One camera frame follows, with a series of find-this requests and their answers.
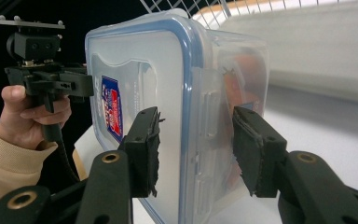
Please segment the beige sleeve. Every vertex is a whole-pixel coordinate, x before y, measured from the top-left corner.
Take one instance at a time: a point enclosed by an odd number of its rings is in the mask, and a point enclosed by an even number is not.
[[[0,139],[0,198],[39,180],[43,161],[57,148],[55,143],[41,143],[43,150],[16,147]]]

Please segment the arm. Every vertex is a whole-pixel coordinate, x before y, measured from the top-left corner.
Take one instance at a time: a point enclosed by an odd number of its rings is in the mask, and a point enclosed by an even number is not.
[[[60,123],[69,119],[69,99],[54,102],[55,113],[43,106],[27,109],[31,101],[23,86],[9,86],[2,90],[5,102],[0,118],[0,198],[13,189],[37,183],[44,159],[56,148],[45,142],[41,124]]]

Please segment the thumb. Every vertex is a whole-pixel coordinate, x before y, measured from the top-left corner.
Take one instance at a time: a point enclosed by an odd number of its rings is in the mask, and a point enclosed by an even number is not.
[[[27,105],[23,102],[26,99],[23,86],[6,86],[2,89],[1,96],[7,112],[21,112],[26,109]]]

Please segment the human hand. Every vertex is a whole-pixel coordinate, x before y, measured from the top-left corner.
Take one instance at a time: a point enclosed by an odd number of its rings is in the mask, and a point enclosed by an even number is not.
[[[0,138],[18,147],[36,149],[44,140],[42,124],[59,123],[61,128],[72,114],[70,100],[63,96],[54,102],[54,113],[44,105],[30,108],[32,101],[23,86],[2,89],[5,102],[0,118]]]

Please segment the finger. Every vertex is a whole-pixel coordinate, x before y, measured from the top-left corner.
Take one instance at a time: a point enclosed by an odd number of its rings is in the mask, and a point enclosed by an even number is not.
[[[53,103],[53,106],[54,114],[58,114],[65,110],[71,109],[70,100],[67,97],[63,97],[61,98],[61,100],[55,101]],[[53,115],[53,113],[48,112],[44,105],[40,105],[31,109],[26,109],[21,112],[21,117],[24,119],[39,119],[51,115]]]
[[[5,102],[5,110],[8,113],[15,113],[25,109],[28,104],[19,104],[26,100],[25,88],[23,86],[6,86],[1,92]]]
[[[72,111],[70,109],[68,109],[68,110],[64,110],[60,113],[54,113],[54,114],[50,114],[48,116],[44,116],[41,118],[36,118],[36,119],[34,119],[34,121],[36,121],[40,124],[44,124],[44,125],[65,123],[69,119],[69,117],[71,117],[71,114],[72,114]]]

